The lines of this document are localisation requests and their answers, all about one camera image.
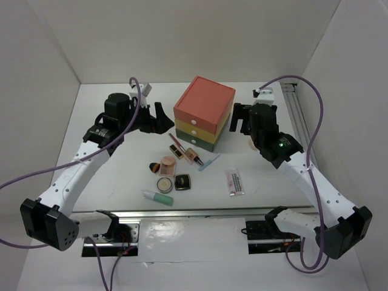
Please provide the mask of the yellow drawer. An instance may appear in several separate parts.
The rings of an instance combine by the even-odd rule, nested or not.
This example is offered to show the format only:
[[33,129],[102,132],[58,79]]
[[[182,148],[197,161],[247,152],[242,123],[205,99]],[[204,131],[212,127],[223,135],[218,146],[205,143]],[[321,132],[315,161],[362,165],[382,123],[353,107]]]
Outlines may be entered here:
[[181,139],[188,140],[192,142],[193,140],[198,140],[197,144],[200,141],[207,142],[209,144],[216,144],[219,140],[219,137],[222,134],[225,126],[228,124],[230,117],[228,116],[221,124],[221,127],[216,130],[216,133],[208,132],[204,129],[194,126],[193,124],[188,124],[186,122],[175,120],[176,135]]

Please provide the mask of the red top drawer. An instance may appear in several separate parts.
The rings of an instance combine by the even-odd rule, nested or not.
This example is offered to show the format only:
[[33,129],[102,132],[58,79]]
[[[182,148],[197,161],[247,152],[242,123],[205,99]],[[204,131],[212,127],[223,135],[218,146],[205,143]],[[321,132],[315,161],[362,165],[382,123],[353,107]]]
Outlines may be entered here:
[[215,81],[196,76],[173,108],[176,119],[211,133],[229,114],[236,90]]

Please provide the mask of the BB cream bottle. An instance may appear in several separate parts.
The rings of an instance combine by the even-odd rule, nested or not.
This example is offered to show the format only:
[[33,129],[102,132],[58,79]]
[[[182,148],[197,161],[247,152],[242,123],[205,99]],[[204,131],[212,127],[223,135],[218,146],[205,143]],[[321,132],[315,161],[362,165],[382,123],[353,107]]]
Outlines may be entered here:
[[197,165],[203,165],[203,162],[199,158],[198,154],[192,148],[188,148],[186,150],[186,156],[189,158],[189,160],[195,162]]

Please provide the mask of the round powder jar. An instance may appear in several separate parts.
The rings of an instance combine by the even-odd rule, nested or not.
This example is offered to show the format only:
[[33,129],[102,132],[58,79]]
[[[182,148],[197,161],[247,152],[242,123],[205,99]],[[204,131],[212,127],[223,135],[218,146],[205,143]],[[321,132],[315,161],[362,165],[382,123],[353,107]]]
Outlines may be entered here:
[[168,177],[160,178],[156,183],[156,188],[161,193],[169,193],[172,191],[172,181]]

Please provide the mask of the black square compact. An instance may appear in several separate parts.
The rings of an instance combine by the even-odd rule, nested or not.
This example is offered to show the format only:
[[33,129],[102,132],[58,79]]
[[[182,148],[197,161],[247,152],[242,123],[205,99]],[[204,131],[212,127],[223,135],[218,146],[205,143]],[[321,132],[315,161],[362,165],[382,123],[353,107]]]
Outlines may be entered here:
[[189,174],[179,174],[174,176],[174,187],[176,191],[191,189],[191,179]]

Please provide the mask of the green white tube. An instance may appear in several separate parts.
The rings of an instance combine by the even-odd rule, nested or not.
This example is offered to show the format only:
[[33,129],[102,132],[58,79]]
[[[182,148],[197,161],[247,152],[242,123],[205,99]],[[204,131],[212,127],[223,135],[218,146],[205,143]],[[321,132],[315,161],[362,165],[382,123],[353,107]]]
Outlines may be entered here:
[[143,191],[143,197],[145,199],[163,204],[165,206],[172,206],[173,205],[173,198],[169,197],[167,195],[163,195],[161,193],[149,191],[149,190],[144,190]]

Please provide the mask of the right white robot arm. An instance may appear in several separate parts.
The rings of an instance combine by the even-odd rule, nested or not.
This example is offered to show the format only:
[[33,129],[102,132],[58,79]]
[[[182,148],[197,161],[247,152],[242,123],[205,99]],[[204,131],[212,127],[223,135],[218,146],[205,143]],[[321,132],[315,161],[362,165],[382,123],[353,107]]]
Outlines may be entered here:
[[325,255],[339,259],[365,237],[372,212],[343,196],[313,165],[302,145],[292,135],[280,132],[276,111],[275,105],[236,103],[230,131],[234,132],[241,120],[240,132],[249,135],[261,156],[302,191],[319,216],[279,206],[265,216],[264,230],[272,238],[292,233],[313,239]]

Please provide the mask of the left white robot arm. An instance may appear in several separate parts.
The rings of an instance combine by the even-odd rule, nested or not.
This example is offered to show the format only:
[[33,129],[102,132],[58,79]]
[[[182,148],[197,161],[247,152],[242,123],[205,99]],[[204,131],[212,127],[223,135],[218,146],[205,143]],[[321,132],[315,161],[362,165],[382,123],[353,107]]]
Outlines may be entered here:
[[78,238],[99,235],[104,241],[129,241],[130,227],[120,224],[117,215],[97,210],[72,219],[73,208],[81,193],[99,168],[123,143],[124,135],[139,130],[163,134],[174,126],[160,102],[156,115],[148,106],[141,107],[137,96],[112,93],[104,111],[83,137],[73,165],[35,200],[26,199],[20,207],[27,235],[60,251],[67,250]]

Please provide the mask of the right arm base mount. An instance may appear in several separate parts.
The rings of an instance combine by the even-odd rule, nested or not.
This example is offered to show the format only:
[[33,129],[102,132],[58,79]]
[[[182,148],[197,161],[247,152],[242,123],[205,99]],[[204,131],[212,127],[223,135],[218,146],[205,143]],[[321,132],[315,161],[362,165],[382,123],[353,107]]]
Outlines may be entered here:
[[267,253],[299,252],[301,241],[292,233],[272,233],[265,221],[246,221],[241,233],[246,236],[250,255]]

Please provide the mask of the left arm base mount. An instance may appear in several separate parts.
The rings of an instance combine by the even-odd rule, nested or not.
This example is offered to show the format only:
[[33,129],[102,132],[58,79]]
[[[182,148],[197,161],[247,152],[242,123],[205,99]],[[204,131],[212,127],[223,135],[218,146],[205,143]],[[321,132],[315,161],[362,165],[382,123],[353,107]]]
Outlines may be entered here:
[[120,229],[114,238],[107,238],[102,234],[92,235],[92,240],[96,244],[100,257],[138,256],[140,220],[125,219],[120,221],[120,224]]

